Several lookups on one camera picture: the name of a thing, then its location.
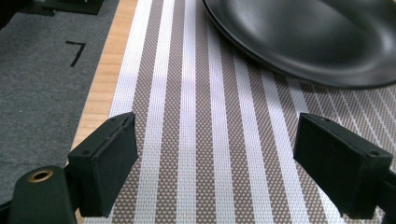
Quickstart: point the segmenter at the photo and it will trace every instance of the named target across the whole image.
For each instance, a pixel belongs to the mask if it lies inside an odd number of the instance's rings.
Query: woven fabric
[[[201,0],[138,1],[109,116],[131,110],[140,159],[110,218],[86,223],[360,223],[293,160],[299,113],[396,148],[394,86],[333,90],[274,74],[218,34]]]

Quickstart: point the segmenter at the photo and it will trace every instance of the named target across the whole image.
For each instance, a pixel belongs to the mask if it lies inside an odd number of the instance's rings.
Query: gray carpet
[[[0,30],[0,203],[44,165],[64,166],[118,1],[98,16],[18,13]],[[86,43],[74,67],[79,46]]]

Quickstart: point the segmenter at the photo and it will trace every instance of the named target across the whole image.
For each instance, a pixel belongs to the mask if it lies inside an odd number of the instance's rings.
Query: black plate
[[[392,0],[204,0],[239,49],[277,72],[337,88],[396,82]]]

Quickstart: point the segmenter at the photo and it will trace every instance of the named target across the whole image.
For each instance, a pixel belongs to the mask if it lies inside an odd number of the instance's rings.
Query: table
[[[110,218],[86,223],[359,222],[294,162],[298,116],[327,117],[395,154],[395,92],[275,74],[219,35],[201,0],[120,1],[74,146],[133,110],[140,159]]]

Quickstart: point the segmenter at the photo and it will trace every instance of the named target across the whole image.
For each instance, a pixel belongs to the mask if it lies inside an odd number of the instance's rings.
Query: placemat
[[[395,108],[394,86],[327,89],[259,66],[201,0],[140,0],[109,114],[136,113],[140,159],[111,216],[85,222],[361,223],[340,217],[292,158],[299,113],[395,154]]]

